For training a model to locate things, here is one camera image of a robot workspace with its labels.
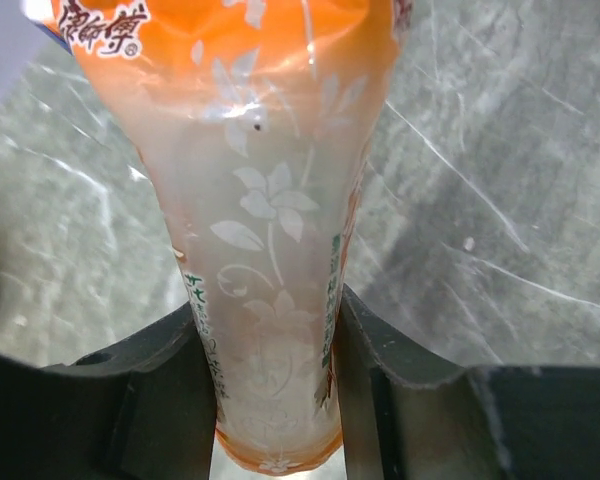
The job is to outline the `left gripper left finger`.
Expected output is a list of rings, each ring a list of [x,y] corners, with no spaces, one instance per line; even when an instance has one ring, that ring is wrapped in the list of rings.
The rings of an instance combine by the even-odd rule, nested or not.
[[[206,479],[215,420],[186,305],[70,365],[0,354],[0,479]]]

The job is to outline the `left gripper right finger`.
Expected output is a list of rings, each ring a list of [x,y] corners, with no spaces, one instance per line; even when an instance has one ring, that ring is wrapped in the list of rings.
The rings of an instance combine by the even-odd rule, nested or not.
[[[351,479],[600,479],[600,367],[462,367],[350,289],[334,348]]]

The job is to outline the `orange drink bottle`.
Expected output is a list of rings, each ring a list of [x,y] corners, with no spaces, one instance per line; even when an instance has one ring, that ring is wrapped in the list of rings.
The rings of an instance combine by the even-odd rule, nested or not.
[[[409,1],[25,1],[156,191],[217,398],[216,436],[283,476],[342,443],[347,249]]]

